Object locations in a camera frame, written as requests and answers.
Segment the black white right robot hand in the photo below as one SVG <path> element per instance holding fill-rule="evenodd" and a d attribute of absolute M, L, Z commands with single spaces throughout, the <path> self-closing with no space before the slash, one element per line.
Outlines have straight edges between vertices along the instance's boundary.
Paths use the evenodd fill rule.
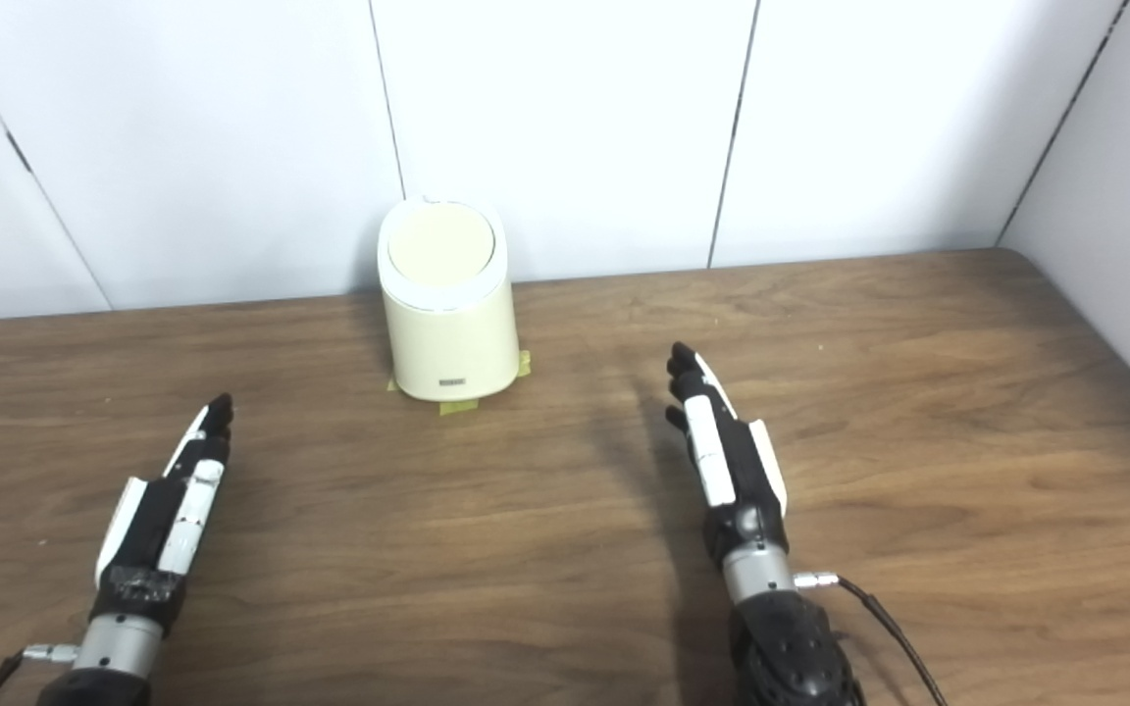
<path fill-rule="evenodd" d="M 664 371 L 673 406 L 664 420 L 683 434 L 705 499 L 702 535 L 714 566 L 744 548 L 788 551 L 788 488 L 765 422 L 746 421 L 709 363 L 673 341 Z"/>

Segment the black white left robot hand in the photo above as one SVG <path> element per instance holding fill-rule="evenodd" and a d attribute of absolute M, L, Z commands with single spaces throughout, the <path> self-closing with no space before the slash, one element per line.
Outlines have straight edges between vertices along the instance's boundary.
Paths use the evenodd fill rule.
<path fill-rule="evenodd" d="M 131 477 L 99 546 L 89 620 L 125 615 L 169 634 L 231 457 L 233 399 L 194 416 L 159 477 Z"/>

